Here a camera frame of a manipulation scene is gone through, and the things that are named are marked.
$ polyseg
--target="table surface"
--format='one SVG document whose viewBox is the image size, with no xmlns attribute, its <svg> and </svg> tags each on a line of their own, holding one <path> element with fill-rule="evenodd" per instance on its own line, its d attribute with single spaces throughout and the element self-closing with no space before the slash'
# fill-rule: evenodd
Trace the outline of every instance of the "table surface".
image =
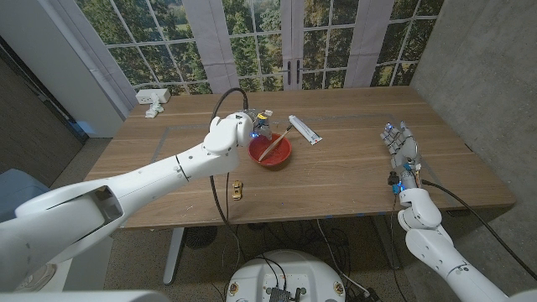
<svg viewBox="0 0 537 302">
<path fill-rule="evenodd" d="M 220 95 L 173 96 L 155 119 L 136 106 L 86 177 L 94 180 L 181 153 L 202 142 Z M 406 121 L 423 156 L 423 179 L 442 184 L 475 207 L 510 206 L 514 196 L 410 87 L 248 93 L 250 108 L 274 111 L 274 133 L 283 133 L 288 116 L 302 119 L 323 140 L 310 145 L 297 131 L 286 137 L 292 153 L 278 169 L 253 162 L 240 148 L 241 163 L 229 175 L 229 221 L 233 224 L 288 221 L 390 212 L 394 195 L 387 185 L 390 155 L 379 134 L 386 122 Z M 242 108 L 231 94 L 219 116 Z M 243 182 L 233 200 L 232 182 Z M 226 176 L 216 176 L 226 211 Z M 442 210 L 462 206 L 428 187 Z M 126 228 L 193 227 L 222 224 L 209 179 L 195 180 L 131 216 Z"/>
</svg>

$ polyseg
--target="small white box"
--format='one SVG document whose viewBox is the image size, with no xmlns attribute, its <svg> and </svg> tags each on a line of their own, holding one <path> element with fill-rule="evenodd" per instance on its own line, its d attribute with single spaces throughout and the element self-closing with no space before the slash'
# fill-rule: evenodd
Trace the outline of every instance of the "small white box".
<svg viewBox="0 0 537 302">
<path fill-rule="evenodd" d="M 168 89 L 142 89 L 138 91 L 138 93 L 136 94 L 138 103 L 140 104 L 153 103 L 153 101 L 151 100 L 152 93 L 156 93 L 157 96 L 159 96 L 159 103 L 161 104 L 167 103 L 170 97 L 170 93 Z"/>
</svg>

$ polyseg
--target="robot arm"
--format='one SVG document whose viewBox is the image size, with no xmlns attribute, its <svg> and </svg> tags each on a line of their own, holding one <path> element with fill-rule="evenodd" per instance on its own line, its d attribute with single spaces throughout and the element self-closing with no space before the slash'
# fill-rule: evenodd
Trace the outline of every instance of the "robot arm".
<svg viewBox="0 0 537 302">
<path fill-rule="evenodd" d="M 418 145 L 404 122 L 401 129 L 403 131 L 387 124 L 381 138 L 392 154 L 394 172 L 388 181 L 393 185 L 394 194 L 399 194 L 400 204 L 406 207 L 399 212 L 398 220 L 407 232 L 407 248 L 436 271 L 461 301 L 506 301 L 508 297 L 453 246 L 441 225 L 438 207 L 429 192 L 421 189 Z"/>
<path fill-rule="evenodd" d="M 0 224 L 0 291 L 13 290 L 46 263 L 84 252 L 149 202 L 190 181 L 234 170 L 253 120 L 245 112 L 215 117 L 203 143 L 132 172 L 67 185 L 22 204 Z"/>
</svg>

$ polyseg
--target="yellow toy car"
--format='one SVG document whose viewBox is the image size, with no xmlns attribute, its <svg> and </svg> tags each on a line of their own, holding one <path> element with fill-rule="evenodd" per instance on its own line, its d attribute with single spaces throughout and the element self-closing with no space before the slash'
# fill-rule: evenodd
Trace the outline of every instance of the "yellow toy car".
<svg viewBox="0 0 537 302">
<path fill-rule="evenodd" d="M 240 200 L 242 198 L 242 182 L 235 180 L 233 182 L 233 199 Z"/>
</svg>

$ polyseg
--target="power outlet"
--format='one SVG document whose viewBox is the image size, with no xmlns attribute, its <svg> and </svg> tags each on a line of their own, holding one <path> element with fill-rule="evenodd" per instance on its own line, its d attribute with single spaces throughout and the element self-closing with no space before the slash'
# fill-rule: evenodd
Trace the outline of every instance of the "power outlet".
<svg viewBox="0 0 537 302">
<path fill-rule="evenodd" d="M 167 103 L 170 97 L 168 89 L 142 89 L 136 94 L 136 99 L 140 104 L 152 104 L 151 94 L 156 93 L 159 96 L 159 103 Z"/>
</svg>

